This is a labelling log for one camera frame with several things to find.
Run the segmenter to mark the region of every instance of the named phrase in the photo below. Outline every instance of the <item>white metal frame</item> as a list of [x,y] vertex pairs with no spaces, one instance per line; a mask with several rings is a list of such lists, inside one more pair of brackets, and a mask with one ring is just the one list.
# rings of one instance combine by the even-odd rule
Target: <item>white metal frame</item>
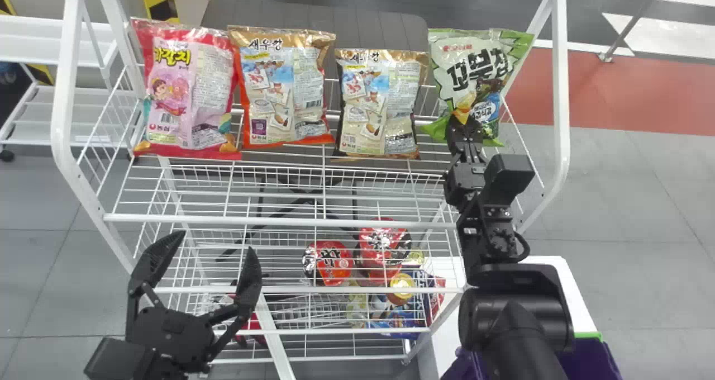
[[[110,68],[117,56],[117,41],[107,23],[89,23],[84,3],[79,12],[87,23],[79,32],[79,56],[77,65],[99,69],[104,88],[76,88],[76,92],[91,102],[74,105],[81,121],[73,122],[72,146],[84,145],[86,136],[94,126],[97,115],[112,93]],[[20,63],[31,79],[20,102],[0,128],[0,151],[7,145],[49,145],[51,102],[54,87],[42,85],[25,66],[26,63],[56,65],[59,62],[59,47],[63,20],[25,16],[0,15],[0,61]]]
[[[289,362],[399,359],[408,363],[413,359],[429,342],[431,332],[457,307],[465,287],[463,268],[454,263],[460,261],[460,250],[454,244],[456,212],[444,202],[441,192],[441,174],[444,164],[449,162],[446,147],[418,135],[421,161],[370,158],[347,161],[332,158],[330,146],[324,145],[246,150],[243,161],[192,161],[147,156],[142,158],[141,164],[130,165],[122,172],[120,189],[116,197],[112,195],[113,202],[110,203],[114,205],[103,205],[99,194],[106,189],[109,172],[117,166],[115,161],[120,149],[131,148],[141,135],[141,130],[135,130],[135,122],[138,120],[137,126],[142,127],[138,97],[143,93],[143,78],[127,36],[127,17],[120,4],[117,0],[101,1],[117,37],[117,49],[123,62],[122,75],[113,84],[109,102],[82,146],[79,157],[75,158],[68,133],[75,107],[74,82],[81,26],[88,16],[82,6],[83,0],[65,0],[51,146],[58,168],[123,267],[131,271],[136,256],[163,234],[186,229],[184,245],[156,291],[168,296],[168,306],[196,314],[211,308],[215,298],[224,298],[233,291],[227,280],[239,275],[245,245],[252,245],[257,250],[261,265],[271,277],[265,280],[257,311],[261,329],[242,331],[241,334],[265,336],[270,354],[266,355],[266,351],[257,349],[253,343],[253,350],[227,350],[213,364],[274,362],[281,378],[294,378]],[[520,231],[528,228],[554,199],[569,168],[565,0],[543,0],[528,30],[538,36],[549,15],[552,15],[554,24],[556,173],[546,196],[543,196],[546,186],[537,173],[533,185],[538,195],[531,200],[516,202],[513,210],[523,217],[523,223],[517,227]],[[327,80],[326,85],[332,105],[335,80]],[[437,103],[431,107],[435,100],[434,86],[424,85],[417,103],[418,125],[432,122],[437,117]],[[125,108],[115,107],[114,101]],[[508,130],[502,130],[500,136],[507,137],[503,138],[507,146],[486,151],[515,151],[531,158],[518,126],[512,125],[511,110],[504,101],[502,127],[508,127]],[[233,113],[241,115],[242,111],[235,108]],[[329,110],[329,120],[336,120],[338,113]],[[235,130],[240,132],[240,123]],[[105,141],[102,135],[120,141]],[[292,212],[293,217],[267,216],[294,206],[294,202],[291,204],[294,199],[312,201],[298,204]],[[332,215],[338,215],[340,219],[331,219]],[[302,275],[294,257],[294,253],[300,255],[311,241],[345,236],[350,240],[356,231],[350,228],[373,227],[375,221],[371,219],[384,216],[396,220],[382,221],[380,226],[403,227],[413,233],[414,244],[424,254],[421,269],[447,281],[444,287],[404,291],[454,294],[449,303],[440,306],[440,313],[431,318],[431,327],[354,327],[349,323],[352,319],[344,316],[346,308],[320,310],[325,298],[360,295],[368,298],[370,294],[390,293],[391,289],[386,284],[320,286],[315,277]],[[133,248],[127,246],[118,234],[115,224],[119,222],[141,225],[140,239]],[[235,254],[222,260],[218,250],[227,249],[234,250]],[[303,313],[292,319],[277,318],[276,307],[271,309],[271,302],[264,296],[281,294],[301,296],[295,309]],[[368,317],[372,317],[370,308]],[[361,320],[367,324],[373,319]],[[378,335],[407,332],[419,333],[418,340],[407,342]],[[322,336],[333,339],[320,339]]]

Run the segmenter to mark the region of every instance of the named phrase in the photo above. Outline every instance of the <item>snack bag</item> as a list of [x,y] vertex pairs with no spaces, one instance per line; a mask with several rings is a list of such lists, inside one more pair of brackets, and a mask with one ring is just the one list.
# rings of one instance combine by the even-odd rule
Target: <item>snack bag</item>
[[335,60],[342,113],[334,156],[419,158],[413,107],[427,54],[335,49]]
[[533,40],[532,34],[496,28],[430,29],[427,41],[442,116],[422,130],[444,141],[450,115],[462,124],[473,115],[483,125],[484,145],[503,145],[497,139],[501,89]]
[[135,154],[240,159],[229,133],[238,81],[228,34],[133,18],[145,59],[146,131]]
[[243,147],[328,144],[322,62],[335,34],[229,26],[243,106]]

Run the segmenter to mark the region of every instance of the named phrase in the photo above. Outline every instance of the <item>nutrition label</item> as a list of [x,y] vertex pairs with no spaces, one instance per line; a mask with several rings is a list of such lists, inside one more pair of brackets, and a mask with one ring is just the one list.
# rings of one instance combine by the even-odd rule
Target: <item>nutrition label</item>
[[293,102],[296,108],[322,108],[322,73],[317,69],[319,51],[315,48],[293,51]]
[[198,44],[197,70],[194,72],[196,83],[192,92],[192,108],[199,113],[223,113],[226,109],[233,55],[229,51],[216,49],[214,46]]

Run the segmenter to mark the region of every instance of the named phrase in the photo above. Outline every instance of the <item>gray tile floor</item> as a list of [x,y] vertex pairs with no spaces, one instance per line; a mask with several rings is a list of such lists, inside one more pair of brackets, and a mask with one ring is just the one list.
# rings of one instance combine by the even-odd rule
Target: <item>gray tile floor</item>
[[[522,129],[548,177],[551,128]],[[715,138],[571,133],[569,179],[527,232],[534,254],[569,261],[624,378],[712,378]],[[0,183],[2,378],[82,378],[100,337],[122,333],[127,273],[91,224],[75,222],[86,217],[49,156],[18,153]]]

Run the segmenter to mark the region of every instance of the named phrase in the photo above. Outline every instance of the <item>red snack bag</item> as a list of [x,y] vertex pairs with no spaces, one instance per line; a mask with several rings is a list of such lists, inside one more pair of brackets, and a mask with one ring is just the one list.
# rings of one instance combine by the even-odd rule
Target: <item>red snack bag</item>
[[229,26],[243,107],[243,147],[332,144],[322,62],[335,34]]
[[[373,220],[394,219],[382,217]],[[363,227],[360,228],[359,244],[363,266],[382,268],[399,265],[412,249],[412,238],[409,232],[401,227]]]
[[229,133],[238,82],[225,31],[133,18],[145,61],[146,131],[135,154],[240,159]]

